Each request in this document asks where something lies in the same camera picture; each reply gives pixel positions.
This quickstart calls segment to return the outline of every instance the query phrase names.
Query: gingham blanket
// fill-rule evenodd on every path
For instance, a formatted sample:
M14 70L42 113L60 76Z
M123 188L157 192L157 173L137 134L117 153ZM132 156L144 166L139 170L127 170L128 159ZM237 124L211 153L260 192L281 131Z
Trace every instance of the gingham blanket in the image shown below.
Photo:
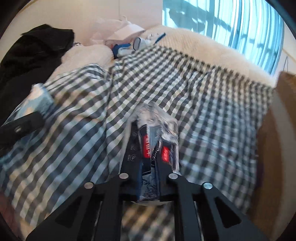
M178 120L179 162L188 181L213 183L245 212L256 182L256 130L272 88L172 49L153 46L90 64L45 84L55 101L41 131L0 159L1 189L32 226L80 185L118 173L125 122L154 101ZM122 239L172 240L170 204L127 204Z

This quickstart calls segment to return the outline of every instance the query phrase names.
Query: black and white checkered fabric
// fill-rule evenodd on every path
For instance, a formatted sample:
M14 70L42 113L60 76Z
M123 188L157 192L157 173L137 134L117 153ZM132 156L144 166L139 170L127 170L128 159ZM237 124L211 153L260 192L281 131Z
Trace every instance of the black and white checkered fabric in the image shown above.
M117 174L125 122L153 101L178 120L181 173L213 183L242 211L256 182L256 130L272 88L153 46L115 62L90 64L50 80L55 106L41 131L0 159L1 189L32 226L80 185ZM173 240L171 205L127 204L123 240Z

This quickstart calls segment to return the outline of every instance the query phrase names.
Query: silver screw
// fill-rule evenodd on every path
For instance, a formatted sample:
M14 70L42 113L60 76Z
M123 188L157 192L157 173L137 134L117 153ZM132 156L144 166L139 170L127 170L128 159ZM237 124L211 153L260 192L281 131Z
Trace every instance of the silver screw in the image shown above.
M204 183L204 188L205 189L212 189L213 185L211 183Z
M86 189L92 189L93 186L94 186L94 184L91 183L91 182L88 182L88 183L85 183L85 184L84 184L84 187L85 187Z
M177 178L178 178L178 175L175 174L175 173L171 173L171 174L169 174L168 177L169 177L170 179L177 179Z
M16 132L16 133L19 133L21 130L22 130L22 127L21 127L21 126L17 126L17 127L15 128L15 132Z
M119 174L119 177L121 179L127 179L128 178L128 174L127 173L121 173L121 174Z

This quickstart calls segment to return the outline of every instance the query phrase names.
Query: black cloth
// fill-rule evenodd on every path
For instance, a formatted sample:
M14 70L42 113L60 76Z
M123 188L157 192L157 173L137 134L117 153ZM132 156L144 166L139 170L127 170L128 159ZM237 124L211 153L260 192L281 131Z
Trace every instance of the black cloth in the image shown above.
M0 63L0 125L28 96L36 83L45 83L73 46L71 29L43 24L14 43Z

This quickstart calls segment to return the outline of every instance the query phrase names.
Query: blue curtain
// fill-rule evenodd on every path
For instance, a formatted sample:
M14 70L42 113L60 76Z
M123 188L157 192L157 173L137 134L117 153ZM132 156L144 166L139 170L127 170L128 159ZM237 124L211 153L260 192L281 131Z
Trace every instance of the blue curtain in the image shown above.
M284 40L284 22L265 0L163 0L163 25L237 49L269 74L276 70Z

